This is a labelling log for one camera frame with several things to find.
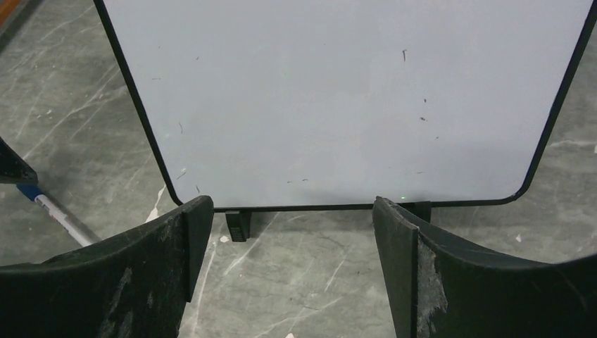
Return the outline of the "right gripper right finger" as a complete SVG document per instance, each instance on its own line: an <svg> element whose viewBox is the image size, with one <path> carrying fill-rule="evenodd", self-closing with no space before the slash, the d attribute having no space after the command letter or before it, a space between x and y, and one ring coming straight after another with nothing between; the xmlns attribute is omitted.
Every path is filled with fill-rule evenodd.
<svg viewBox="0 0 597 338"><path fill-rule="evenodd" d="M595 337L596 256L542 263L377 197L372 224L397 337Z"/></svg>

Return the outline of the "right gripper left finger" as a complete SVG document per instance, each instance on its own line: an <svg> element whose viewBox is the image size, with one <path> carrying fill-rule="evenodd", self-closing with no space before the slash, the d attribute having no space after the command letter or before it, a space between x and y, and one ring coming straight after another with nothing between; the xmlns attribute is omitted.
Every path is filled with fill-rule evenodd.
<svg viewBox="0 0 597 338"><path fill-rule="evenodd" d="M199 196L42 263L1 268L2 337L177 337L213 224Z"/></svg>

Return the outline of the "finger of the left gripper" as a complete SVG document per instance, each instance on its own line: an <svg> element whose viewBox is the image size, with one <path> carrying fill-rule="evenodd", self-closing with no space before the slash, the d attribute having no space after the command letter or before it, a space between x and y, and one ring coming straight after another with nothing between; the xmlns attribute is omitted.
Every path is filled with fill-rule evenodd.
<svg viewBox="0 0 597 338"><path fill-rule="evenodd" d="M1 139L1 184L38 184L36 171Z"/></svg>

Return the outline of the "blue white marker pen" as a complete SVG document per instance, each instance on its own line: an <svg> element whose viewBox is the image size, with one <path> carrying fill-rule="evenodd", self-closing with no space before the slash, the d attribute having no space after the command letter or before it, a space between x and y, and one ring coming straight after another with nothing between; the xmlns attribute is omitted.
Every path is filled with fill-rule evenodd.
<svg viewBox="0 0 597 338"><path fill-rule="evenodd" d="M16 187L30 201L43 208L80 246L90 246L101 241L86 225L79 224L74 218L71 218L37 185L17 184Z"/></svg>

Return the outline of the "white whiteboard black frame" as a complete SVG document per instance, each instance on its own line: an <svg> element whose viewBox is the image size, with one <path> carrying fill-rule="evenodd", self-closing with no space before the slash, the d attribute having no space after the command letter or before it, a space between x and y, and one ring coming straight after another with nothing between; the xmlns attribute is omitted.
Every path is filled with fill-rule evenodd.
<svg viewBox="0 0 597 338"><path fill-rule="evenodd" d="M171 199L217 212L507 204L595 1L97 1Z"/></svg>

